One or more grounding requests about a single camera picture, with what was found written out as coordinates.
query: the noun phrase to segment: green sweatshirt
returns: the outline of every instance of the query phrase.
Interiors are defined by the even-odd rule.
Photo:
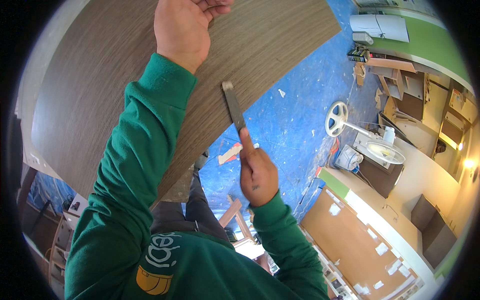
[[[275,277],[200,232],[151,235],[150,205],[175,151],[196,78],[153,54],[125,88],[94,193],[73,234],[66,299],[328,299],[322,266],[279,193],[253,208]]]

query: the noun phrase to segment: yellow hard hat logo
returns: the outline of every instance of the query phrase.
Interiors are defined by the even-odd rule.
[[[142,266],[138,266],[137,284],[150,295],[161,295],[168,292],[173,275],[158,275],[145,271]]]

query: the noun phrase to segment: wood grain laminate sheet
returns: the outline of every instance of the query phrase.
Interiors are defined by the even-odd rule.
[[[92,0],[60,42],[36,103],[32,141],[83,197],[123,111],[125,85],[156,49],[156,0]],[[235,86],[245,111],[276,81],[340,31],[324,0],[237,0],[209,29],[212,44],[195,74],[173,161],[159,197],[231,124],[221,83]]]

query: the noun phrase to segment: light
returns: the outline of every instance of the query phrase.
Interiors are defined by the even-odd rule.
[[[475,165],[475,162],[471,159],[465,159],[463,161],[463,165],[466,167],[466,168],[473,168],[473,166]]]

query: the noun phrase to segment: hand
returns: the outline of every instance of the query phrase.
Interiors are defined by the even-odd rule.
[[[240,130],[240,187],[253,207],[267,204],[278,191],[278,170],[267,153],[255,149],[247,128]]]
[[[208,23],[229,13],[233,1],[159,0],[153,24],[156,52],[194,74],[210,48]]]

